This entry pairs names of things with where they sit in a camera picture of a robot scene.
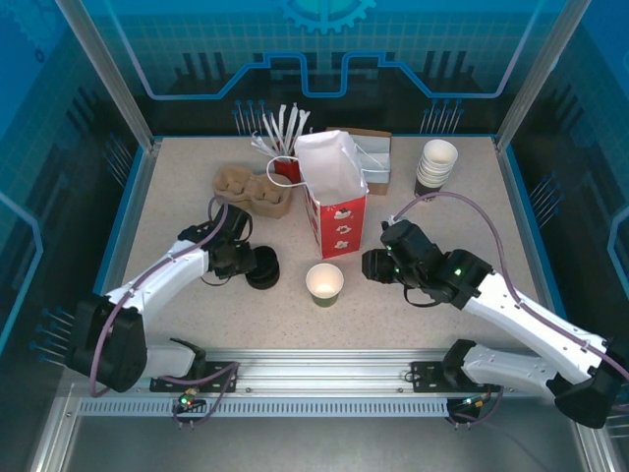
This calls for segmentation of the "green paper coffee cup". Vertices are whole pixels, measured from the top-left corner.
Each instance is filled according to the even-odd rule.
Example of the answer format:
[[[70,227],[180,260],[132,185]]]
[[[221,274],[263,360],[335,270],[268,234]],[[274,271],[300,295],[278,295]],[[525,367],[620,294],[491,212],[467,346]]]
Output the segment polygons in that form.
[[[344,276],[336,265],[314,265],[306,275],[306,286],[318,307],[329,308],[338,299],[344,286]]]

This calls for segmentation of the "red white paper bag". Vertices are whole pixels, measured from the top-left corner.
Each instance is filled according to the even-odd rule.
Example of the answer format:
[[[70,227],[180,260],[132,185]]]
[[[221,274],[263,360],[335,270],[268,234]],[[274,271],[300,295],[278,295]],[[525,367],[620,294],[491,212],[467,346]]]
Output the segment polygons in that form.
[[[320,256],[329,259],[361,248],[369,191],[355,142],[332,129],[302,135],[292,156],[299,161],[308,221]],[[266,164],[269,173],[276,158]]]

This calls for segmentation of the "black cup lid stack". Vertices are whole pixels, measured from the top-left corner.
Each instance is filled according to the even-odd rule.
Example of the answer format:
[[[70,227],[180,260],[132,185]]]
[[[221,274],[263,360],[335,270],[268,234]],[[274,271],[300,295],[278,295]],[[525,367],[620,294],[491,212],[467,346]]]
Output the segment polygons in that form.
[[[275,251],[269,246],[254,248],[256,267],[246,274],[246,280],[251,287],[257,290],[266,290],[273,287],[280,276],[279,261]]]

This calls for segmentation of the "red straw holder cup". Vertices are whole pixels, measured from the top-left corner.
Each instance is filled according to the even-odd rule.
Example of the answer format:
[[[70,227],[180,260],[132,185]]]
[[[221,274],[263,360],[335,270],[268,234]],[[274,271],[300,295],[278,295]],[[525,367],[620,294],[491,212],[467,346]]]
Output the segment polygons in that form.
[[[292,184],[302,181],[299,161],[293,157],[278,157],[273,162],[274,172],[287,177]]]

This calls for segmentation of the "stacked paper cups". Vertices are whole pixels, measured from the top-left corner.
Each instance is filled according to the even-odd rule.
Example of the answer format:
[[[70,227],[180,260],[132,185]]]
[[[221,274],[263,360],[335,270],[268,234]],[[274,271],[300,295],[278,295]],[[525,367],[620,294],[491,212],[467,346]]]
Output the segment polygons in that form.
[[[415,196],[439,192],[448,180],[458,157],[457,147],[450,142],[442,139],[428,141],[417,165]]]

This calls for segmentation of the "brown cardboard napkin box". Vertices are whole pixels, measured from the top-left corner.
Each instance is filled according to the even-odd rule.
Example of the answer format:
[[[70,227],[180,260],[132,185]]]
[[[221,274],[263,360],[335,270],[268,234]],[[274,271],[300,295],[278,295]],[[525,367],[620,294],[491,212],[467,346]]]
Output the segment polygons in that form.
[[[392,139],[392,135],[389,132],[366,130],[366,129],[359,129],[359,128],[339,128],[339,131],[347,132],[351,138],[352,138],[352,135],[360,135],[360,136],[374,136],[374,137],[383,137],[383,138]],[[371,194],[374,194],[377,196],[385,196],[388,191],[389,182],[387,184],[367,182],[367,184],[368,184],[369,191]]]

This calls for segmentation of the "white paper napkins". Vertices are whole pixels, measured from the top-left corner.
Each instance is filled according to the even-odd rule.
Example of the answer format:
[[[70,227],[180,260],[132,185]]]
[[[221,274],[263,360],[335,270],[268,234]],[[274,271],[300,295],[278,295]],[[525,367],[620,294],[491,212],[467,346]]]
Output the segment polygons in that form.
[[[391,139],[352,135],[368,183],[387,184],[390,178]]]

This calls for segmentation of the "blue silver table side rail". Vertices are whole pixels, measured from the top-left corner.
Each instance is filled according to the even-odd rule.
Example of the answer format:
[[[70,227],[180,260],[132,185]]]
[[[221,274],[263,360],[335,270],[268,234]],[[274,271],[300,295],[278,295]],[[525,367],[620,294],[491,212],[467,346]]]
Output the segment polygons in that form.
[[[156,156],[138,147],[89,295],[119,287],[132,251]]]
[[[540,303],[567,321],[565,306],[515,154],[511,146],[500,148],[497,138],[493,138],[492,142]]]

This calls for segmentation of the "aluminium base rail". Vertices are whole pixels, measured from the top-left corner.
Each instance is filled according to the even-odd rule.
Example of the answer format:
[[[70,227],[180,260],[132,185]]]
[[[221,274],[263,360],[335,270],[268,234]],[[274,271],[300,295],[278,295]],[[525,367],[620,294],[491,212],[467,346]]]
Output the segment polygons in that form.
[[[475,382],[512,386],[537,396],[554,396],[592,380],[597,371],[598,357],[588,357],[582,350],[575,353],[579,357],[577,363],[571,363],[569,352],[562,351],[559,364],[554,365],[542,357],[497,351],[477,344],[465,355],[462,369]],[[407,382],[405,375],[412,363],[387,364],[357,354],[334,358],[329,353],[286,354],[277,358],[255,356],[240,361],[206,357],[206,361],[235,362],[238,378],[258,379],[267,388],[308,390],[342,389],[361,380],[391,376]]]

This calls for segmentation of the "aluminium frame post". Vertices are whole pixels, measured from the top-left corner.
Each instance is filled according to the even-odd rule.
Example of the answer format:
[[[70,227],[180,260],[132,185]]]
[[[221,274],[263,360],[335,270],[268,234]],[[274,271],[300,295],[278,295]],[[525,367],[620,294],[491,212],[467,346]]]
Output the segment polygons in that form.
[[[592,0],[566,0],[496,134],[495,149],[498,153],[506,153],[591,2]]]
[[[157,157],[155,137],[82,0],[54,0],[141,148]]]

